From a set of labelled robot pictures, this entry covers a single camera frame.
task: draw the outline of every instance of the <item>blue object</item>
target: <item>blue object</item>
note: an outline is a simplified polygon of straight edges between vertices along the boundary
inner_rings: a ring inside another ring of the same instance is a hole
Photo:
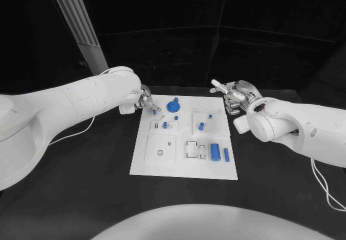
[[[204,123],[201,122],[200,124],[198,124],[198,131],[203,131],[203,127],[204,127]]]
[[[213,144],[210,144],[210,160],[216,162],[220,159],[221,158],[220,158],[219,144],[213,143]]]
[[[178,104],[178,98],[175,97],[174,98],[174,101],[170,101],[167,103],[167,110],[171,112],[171,113],[175,113],[180,109],[180,104]]]
[[[229,162],[229,150],[224,148],[224,161]]]

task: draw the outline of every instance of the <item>white platform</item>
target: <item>white platform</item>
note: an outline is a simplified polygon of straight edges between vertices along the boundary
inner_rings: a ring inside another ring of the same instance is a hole
[[[174,97],[178,98],[180,104],[175,113],[167,110],[167,103]],[[152,102],[161,108],[161,112],[154,115],[152,110],[142,109],[129,174],[237,180],[223,99],[152,95]],[[204,123],[203,131],[198,131],[200,122]],[[187,142],[196,142],[197,158],[185,156]],[[211,161],[210,144],[213,143],[219,144],[220,161]],[[200,146],[204,146],[204,159],[200,159]],[[227,148],[229,162],[224,161],[224,148]]]

